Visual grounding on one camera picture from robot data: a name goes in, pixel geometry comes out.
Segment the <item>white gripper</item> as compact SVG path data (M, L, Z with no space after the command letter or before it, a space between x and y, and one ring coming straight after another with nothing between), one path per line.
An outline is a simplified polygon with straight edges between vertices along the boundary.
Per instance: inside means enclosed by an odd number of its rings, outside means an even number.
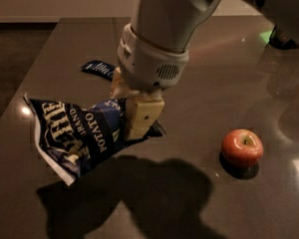
M113 73L110 98L127 98L126 140L145 136L164 107L161 92L151 91L175 86L188 59L188 51L162 50L140 39L131 24L124 27L118 47L119 67Z

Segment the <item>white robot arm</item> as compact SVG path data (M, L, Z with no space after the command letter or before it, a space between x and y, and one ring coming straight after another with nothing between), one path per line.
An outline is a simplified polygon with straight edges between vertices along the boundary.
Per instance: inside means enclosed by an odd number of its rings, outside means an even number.
M141 139L188 62L190 39L221 0L139 0L118 47L111 95L126 98L126 139ZM299 0L243 0L299 45Z

